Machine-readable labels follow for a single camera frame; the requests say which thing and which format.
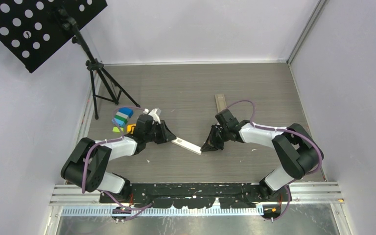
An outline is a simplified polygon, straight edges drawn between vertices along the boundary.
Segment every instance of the colorful block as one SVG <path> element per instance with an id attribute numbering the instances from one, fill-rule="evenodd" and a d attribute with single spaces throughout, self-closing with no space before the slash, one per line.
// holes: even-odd
<path id="1" fill-rule="evenodd" d="M 120 108 L 115 114 L 115 117 L 112 119 L 112 123 L 115 124 L 115 121 L 120 127 L 126 126 L 127 122 L 133 115 L 133 110 L 129 108 Z"/>

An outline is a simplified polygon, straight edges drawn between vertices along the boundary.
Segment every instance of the tripod leg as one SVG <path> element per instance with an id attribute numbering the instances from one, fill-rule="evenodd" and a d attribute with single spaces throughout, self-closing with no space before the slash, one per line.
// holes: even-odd
<path id="1" fill-rule="evenodd" d="M 119 90 L 119 94 L 117 95 L 117 100 L 119 101 L 120 95 L 122 95 L 122 90 Z"/>
<path id="2" fill-rule="evenodd" d="M 109 86 L 109 83 L 107 83 L 106 78 L 104 77 L 103 73 L 100 70 L 97 70 L 98 75 L 100 76 L 101 81 L 103 82 L 104 86 L 107 89 L 107 92 L 109 92 L 110 96 L 112 97 L 112 100 L 115 102 L 115 105 L 119 104 L 118 99 L 115 97 L 115 94 L 113 94 L 112 89 Z"/>
<path id="3" fill-rule="evenodd" d="M 125 91 L 125 89 L 106 71 L 106 69 L 104 68 L 101 68 L 101 70 L 103 71 L 103 73 L 113 82 L 113 84 L 115 84 L 116 86 L 118 86 L 120 88 L 120 91 L 123 93 L 137 106 L 137 107 L 141 107 L 130 95 L 128 92 Z"/>
<path id="4" fill-rule="evenodd" d="M 96 101 L 96 88 L 94 86 L 94 74 L 93 71 L 90 71 L 90 78 L 92 81 L 92 91 L 93 91 L 93 102 L 94 102 L 94 118 L 98 119 L 98 113 L 97 113 L 97 101 Z"/>

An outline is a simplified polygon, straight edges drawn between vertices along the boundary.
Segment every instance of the white wall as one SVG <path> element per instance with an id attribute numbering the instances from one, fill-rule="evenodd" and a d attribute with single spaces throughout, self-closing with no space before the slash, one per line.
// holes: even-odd
<path id="1" fill-rule="evenodd" d="M 107 0 L 87 26 L 105 63 L 286 60 L 317 0 Z"/>
<path id="2" fill-rule="evenodd" d="M 0 42 L 0 235 L 37 235 L 90 88 L 68 42 L 33 74 Z"/>
<path id="3" fill-rule="evenodd" d="M 292 69 L 355 234 L 376 234 L 376 1 L 329 1 Z"/>

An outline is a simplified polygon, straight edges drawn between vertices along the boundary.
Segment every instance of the blue block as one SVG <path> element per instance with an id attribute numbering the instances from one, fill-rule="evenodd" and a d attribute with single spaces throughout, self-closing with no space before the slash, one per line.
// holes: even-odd
<path id="1" fill-rule="evenodd" d="M 119 112 L 128 115 L 129 118 L 133 115 L 133 110 L 131 110 L 129 108 L 120 108 Z"/>
<path id="2" fill-rule="evenodd" d="M 113 123 L 113 124 L 115 124 L 115 121 L 114 121 L 114 120 L 116 120 L 116 122 L 118 123 L 119 126 L 121 126 L 121 127 L 124 127 L 124 126 L 125 126 L 125 124 L 124 124 L 123 121 L 121 121 L 121 120 L 119 120 L 119 119 L 116 119 L 116 118 L 112 119 L 112 123 Z"/>

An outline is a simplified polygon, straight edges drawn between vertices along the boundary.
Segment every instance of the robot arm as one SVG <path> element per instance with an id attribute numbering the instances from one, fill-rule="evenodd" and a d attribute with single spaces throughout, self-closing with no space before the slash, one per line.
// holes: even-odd
<path id="1" fill-rule="evenodd" d="M 229 110 L 223 110 L 215 118 L 220 125 L 211 127 L 210 134 L 201 151 L 222 150 L 226 141 L 258 143 L 275 149 L 281 165 L 260 181 L 259 190 L 264 198 L 272 196 L 284 185 L 303 178 L 319 162 L 315 149 L 308 142 L 290 133 L 277 130 L 292 130 L 312 141 L 309 134 L 299 124 L 292 124 L 289 127 L 260 125 L 262 129 L 258 129 L 247 120 L 238 122 Z"/>
<path id="2" fill-rule="evenodd" d="M 149 114 L 140 115 L 132 133 L 125 135 L 120 141 L 81 139 L 64 164 L 61 177 L 81 187 L 84 159 L 89 149 L 96 143 L 104 142 L 97 146 L 90 155 L 86 191 L 105 190 L 126 194 L 126 190 L 122 189 L 129 184 L 129 181 L 119 175 L 106 172 L 107 163 L 116 158 L 140 153 L 148 142 L 161 144 L 176 139 L 176 136 L 166 126 L 165 121 L 159 119 L 160 113 L 160 109 L 153 109 Z"/>

